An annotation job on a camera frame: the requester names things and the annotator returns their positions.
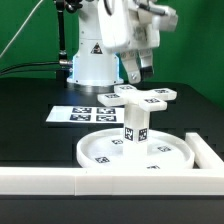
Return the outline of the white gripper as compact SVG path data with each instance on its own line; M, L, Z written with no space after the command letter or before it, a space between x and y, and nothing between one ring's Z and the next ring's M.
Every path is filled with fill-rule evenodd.
M139 8L133 0L99 0L98 18L103 45L109 52L122 52L120 58L129 83L152 77L150 48L160 44L159 31L152 26L153 14ZM134 50L139 50L139 67Z

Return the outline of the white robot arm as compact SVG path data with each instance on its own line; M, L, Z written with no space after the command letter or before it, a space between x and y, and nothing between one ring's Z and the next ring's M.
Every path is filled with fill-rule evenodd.
M121 84L119 72L136 84L153 74L152 50L160 44L154 0L84 0L79 11L79 48L67 82L93 91Z

